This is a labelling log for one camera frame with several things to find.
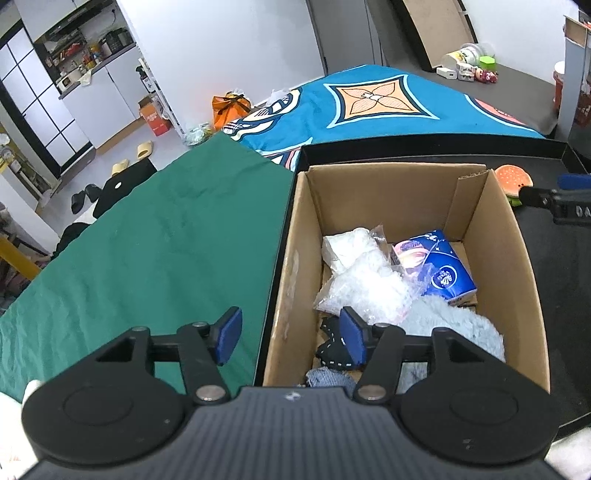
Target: glass door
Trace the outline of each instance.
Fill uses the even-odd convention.
[[[91,147],[51,81],[22,22],[0,40],[0,102],[54,176]]]

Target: yellow pole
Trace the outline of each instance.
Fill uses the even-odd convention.
[[[0,237],[0,257],[11,264],[16,271],[32,280],[39,275],[41,269],[29,260],[18,248],[6,238]]]

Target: blue blanket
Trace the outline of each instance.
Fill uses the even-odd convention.
[[[411,73],[376,65],[307,83],[272,105],[227,124],[223,131],[292,171],[300,148],[311,143],[426,133],[542,138],[480,100]]]

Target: black door frame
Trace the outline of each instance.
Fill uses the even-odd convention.
[[[22,22],[22,20],[19,20],[18,22],[16,22],[0,38],[0,48],[3,48],[4,45],[6,45],[12,37],[14,37],[14,35],[16,35],[18,32],[20,32],[24,28],[25,28],[25,25]],[[84,154],[90,147],[92,147],[92,144],[90,142],[88,142],[84,147],[82,147],[81,150],[75,151],[74,147],[72,147],[70,145],[72,147],[72,150],[75,151],[75,153],[62,166],[60,166],[59,163],[56,162],[55,158],[53,158],[51,156],[51,154],[46,149],[45,145],[43,145],[41,140],[39,140],[39,137],[35,134],[35,132],[31,128],[31,126],[28,124],[24,115],[20,112],[20,110],[18,109],[18,107],[16,106],[14,101],[12,100],[12,97],[10,96],[10,94],[8,93],[6,88],[4,87],[4,84],[1,80],[0,80],[0,103],[2,103],[2,105],[4,106],[6,111],[8,112],[8,115],[10,115],[10,117],[12,118],[12,121],[17,126],[17,128],[20,130],[20,132],[22,133],[23,137],[25,137],[25,139],[27,140],[27,142],[29,142],[29,145],[33,148],[35,153],[37,155],[39,155],[39,158],[41,158],[41,161],[49,169],[49,171],[52,173],[52,175],[57,179],[59,179],[61,177],[61,174],[64,173],[64,171],[66,171],[68,169],[68,167],[70,167],[70,165],[72,165],[78,158],[80,158],[82,156],[82,154]],[[53,122],[53,119],[51,118],[51,115],[49,115],[49,113],[47,113],[47,116],[49,116],[50,120]],[[58,130],[58,135],[62,135],[61,130],[57,127],[57,125],[56,125],[56,128]]]

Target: brown board with black frame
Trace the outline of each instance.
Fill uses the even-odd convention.
[[[462,0],[391,0],[421,68],[441,65],[441,57],[464,43],[477,43]]]

